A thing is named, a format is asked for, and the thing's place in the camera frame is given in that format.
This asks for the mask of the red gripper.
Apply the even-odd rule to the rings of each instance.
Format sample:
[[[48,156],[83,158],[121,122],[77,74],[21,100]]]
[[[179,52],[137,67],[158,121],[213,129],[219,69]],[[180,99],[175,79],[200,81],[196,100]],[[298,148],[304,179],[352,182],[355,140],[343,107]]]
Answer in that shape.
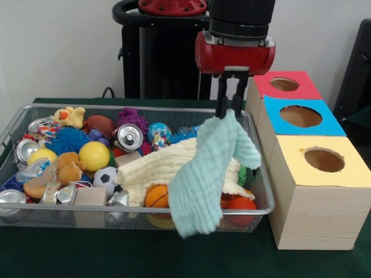
[[[198,33],[195,40],[195,61],[204,74],[244,72],[249,76],[264,75],[275,57],[275,41],[267,36],[262,41],[237,41],[213,36],[208,31]],[[241,115],[246,78],[239,78],[232,98],[235,116]],[[223,119],[227,111],[227,78],[218,77],[216,117]]]

